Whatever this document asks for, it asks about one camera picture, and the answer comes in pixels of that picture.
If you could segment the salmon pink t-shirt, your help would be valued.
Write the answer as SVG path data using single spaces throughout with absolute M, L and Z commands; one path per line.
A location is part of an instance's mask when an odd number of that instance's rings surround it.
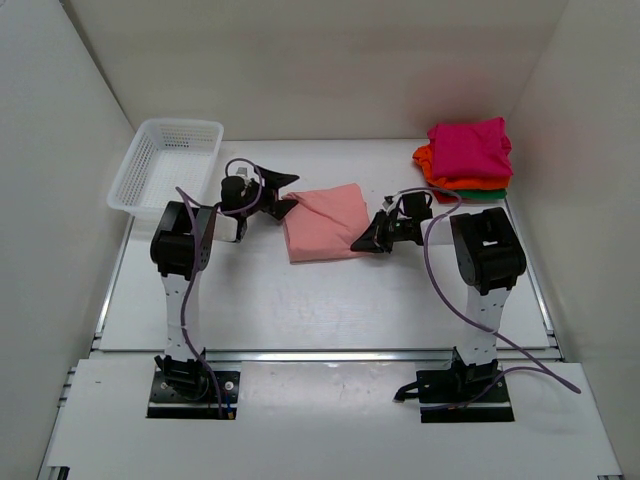
M 297 201 L 284 218 L 284 238 L 292 264 L 366 256 L 351 250 L 370 225 L 367 204 L 356 183 L 289 192 L 284 198 Z

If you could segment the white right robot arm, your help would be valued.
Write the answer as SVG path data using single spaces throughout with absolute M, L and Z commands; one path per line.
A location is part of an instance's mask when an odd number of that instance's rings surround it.
M 526 257 L 502 207 L 479 213 L 434 215 L 433 193 L 409 189 L 385 198 L 366 230 L 351 244 L 357 253 L 390 253 L 397 242 L 451 245 L 461 279 L 467 285 L 466 311 L 455 311 L 465 324 L 464 337 L 454 347 L 454 361 L 463 365 L 448 376 L 449 391 L 471 400 L 484 388 L 478 368 L 497 361 L 498 333 L 506 301 L 525 273 Z

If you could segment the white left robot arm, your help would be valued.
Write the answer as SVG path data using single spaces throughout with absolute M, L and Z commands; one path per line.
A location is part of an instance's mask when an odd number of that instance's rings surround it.
M 213 243 L 239 243 L 251 216 L 264 213 L 280 222 L 298 204 L 280 196 L 281 189 L 300 179 L 298 175 L 258 165 L 252 169 L 251 175 L 241 168 L 226 172 L 220 201 L 214 205 L 201 204 L 178 187 L 180 199 L 167 203 L 151 241 L 150 257 L 164 287 L 167 320 L 167 344 L 156 364 L 188 398 L 203 395 L 209 385 L 206 349 L 199 338 L 198 288 Z

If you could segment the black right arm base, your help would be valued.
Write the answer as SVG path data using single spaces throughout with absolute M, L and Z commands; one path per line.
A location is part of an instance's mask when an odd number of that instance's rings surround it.
M 422 369 L 393 401 L 417 400 L 423 424 L 511 423 L 515 414 L 499 362 L 467 364 L 458 351 L 446 369 Z

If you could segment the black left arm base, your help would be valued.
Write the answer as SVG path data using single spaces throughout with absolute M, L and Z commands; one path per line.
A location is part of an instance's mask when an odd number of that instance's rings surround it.
M 150 419 L 235 420 L 241 372 L 215 370 L 216 381 L 198 360 L 154 358 L 146 416 Z

